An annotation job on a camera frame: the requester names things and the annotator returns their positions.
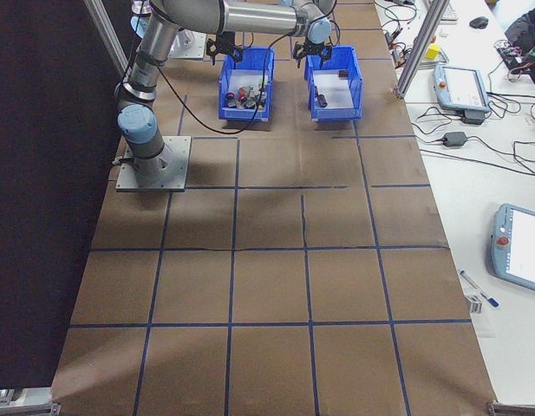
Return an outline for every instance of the computer mouse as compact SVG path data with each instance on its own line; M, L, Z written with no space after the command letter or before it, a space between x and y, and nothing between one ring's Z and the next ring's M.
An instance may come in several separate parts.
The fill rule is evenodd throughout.
M484 29L489 24L489 19L484 16L475 17L469 25L475 29Z

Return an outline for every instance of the white desk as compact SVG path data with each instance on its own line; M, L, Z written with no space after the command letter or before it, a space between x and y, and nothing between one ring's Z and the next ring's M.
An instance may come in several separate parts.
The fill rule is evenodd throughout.
M382 0L378 3L390 4ZM410 29L403 24L405 28L399 41L411 44L421 26L426 11L422 0L417 3L419 16L409 25ZM479 69L488 90L486 75L500 62L493 45L505 39L504 33L483 0L451 0L451 3L460 20L455 25L441 25L437 35L444 30L448 36L438 36L437 43L443 47L451 64ZM388 18L380 8L377 9L385 23ZM410 10L393 8L393 11L399 16L411 16ZM476 16L489 18L486 29L468 26ZM504 65L493 73L493 92L535 95L535 86L528 76L512 83L506 79L506 73ZM413 122L429 106L436 105L432 75L432 69L420 70L406 94ZM532 102L528 99L519 101ZM522 107L519 114L507 114L503 120L493 115L480 127L454 121L431 135L419 135L425 140L435 140L446 131L463 131L511 151L514 140L535 141L535 120L529 115L529 105ZM430 130L427 127L437 124L438 121L422 123L426 131ZM475 141L468 141L461 149L454 150L421 143L420 148L517 167ZM481 316L473 315L473 325L497 399L508 404L535 405L535 292L493 277L486 266L494 212L506 202L535 211L535 178L426 154L423 160L457 267L467 270L501 305L499 309L493 309L484 304Z

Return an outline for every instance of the blue plastic bin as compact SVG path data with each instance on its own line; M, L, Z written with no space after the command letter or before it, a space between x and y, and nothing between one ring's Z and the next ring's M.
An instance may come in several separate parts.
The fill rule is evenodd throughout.
M335 46L333 48L330 60L321 65L321 58L316 55L309 55L306 60L304 78L308 82L310 99L308 108L311 110L311 119L313 121L323 120L357 120L362 118L362 91L363 79L360 72L360 66L357 63L356 51L353 46ZM325 108L320 107L315 97L314 73L317 71L335 72L340 69L347 69L348 87L351 96L351 107L331 108L329 105Z
M229 86L231 85L232 71L234 69L250 69L254 71L262 71L265 65L265 54L267 54L267 69L265 70L265 84L264 91L266 91L266 101L264 108L258 110L255 121L268 121L271 115L271 95L273 85L273 70L275 68L275 52L273 49L256 47L244 49L243 59L241 62L234 64L234 60L227 56L223 62L223 69L221 70L221 76L219 77L219 118L221 120L240 120L249 121L254 114L255 109L247 110L245 108L229 108L225 104L226 93L229 92Z

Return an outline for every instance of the blue storage bin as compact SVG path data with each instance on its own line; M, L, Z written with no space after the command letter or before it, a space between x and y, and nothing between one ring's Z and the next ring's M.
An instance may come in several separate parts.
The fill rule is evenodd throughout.
M313 121L361 119L363 79L354 47L335 46L330 60L324 62L322 68L319 68L320 65L319 56L307 56L303 76L308 82L310 91L308 108L311 110L311 119ZM338 78L338 70L341 69L348 70L348 80ZM325 108L319 106L315 97L314 78L321 79L321 77L328 82L324 86L324 91L318 86L319 94L327 98L328 106ZM345 87L344 81L348 82L348 88Z
M261 81L261 76L264 70L265 54L267 54L267 69L265 70L265 84L264 91L267 93L264 108L258 110L255 121L268 121L271 114L271 94L273 85L273 70L275 68L275 52L273 49L265 47L247 48L243 51L243 59L241 62L234 64L234 60L227 56L223 62L223 68L221 70L221 76L219 77L219 118L221 120L240 120L249 121L254 114L255 109L245 108L229 108L226 106L226 93L232 91L238 97L238 88L245 87L246 84L238 85L238 79L254 79L255 83L248 82L257 88L257 85ZM241 75L241 73L249 73L249 77Z

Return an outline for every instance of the red emergency stop button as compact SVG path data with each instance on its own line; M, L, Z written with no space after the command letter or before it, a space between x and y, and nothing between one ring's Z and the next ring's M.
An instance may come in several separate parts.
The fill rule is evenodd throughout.
M500 247L506 247L509 243L510 243L510 239L505 236L498 237L496 239L496 244L498 244Z

